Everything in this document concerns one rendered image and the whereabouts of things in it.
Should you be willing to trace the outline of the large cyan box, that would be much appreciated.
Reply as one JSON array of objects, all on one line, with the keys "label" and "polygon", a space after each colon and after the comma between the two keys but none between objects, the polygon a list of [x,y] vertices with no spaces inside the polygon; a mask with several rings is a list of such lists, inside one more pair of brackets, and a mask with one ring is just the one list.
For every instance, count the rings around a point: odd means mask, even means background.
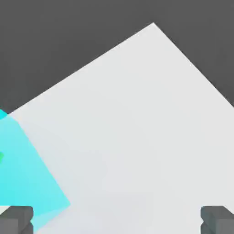
[{"label": "large cyan box", "polygon": [[19,123],[0,109],[0,205],[31,206],[35,231],[70,202]]}]

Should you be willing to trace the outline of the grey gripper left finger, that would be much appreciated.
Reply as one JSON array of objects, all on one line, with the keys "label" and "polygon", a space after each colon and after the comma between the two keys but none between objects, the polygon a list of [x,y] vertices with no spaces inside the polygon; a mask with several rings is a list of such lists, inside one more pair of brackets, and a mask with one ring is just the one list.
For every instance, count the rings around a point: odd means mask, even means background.
[{"label": "grey gripper left finger", "polygon": [[0,234],[34,234],[31,206],[10,206],[0,214]]}]

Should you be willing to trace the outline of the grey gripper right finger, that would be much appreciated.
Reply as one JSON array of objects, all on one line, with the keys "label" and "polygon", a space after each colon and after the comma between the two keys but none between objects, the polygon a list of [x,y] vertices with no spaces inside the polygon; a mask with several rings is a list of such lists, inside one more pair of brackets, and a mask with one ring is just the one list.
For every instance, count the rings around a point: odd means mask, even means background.
[{"label": "grey gripper right finger", "polygon": [[203,220],[201,234],[234,234],[234,214],[224,206],[204,206],[200,212]]}]

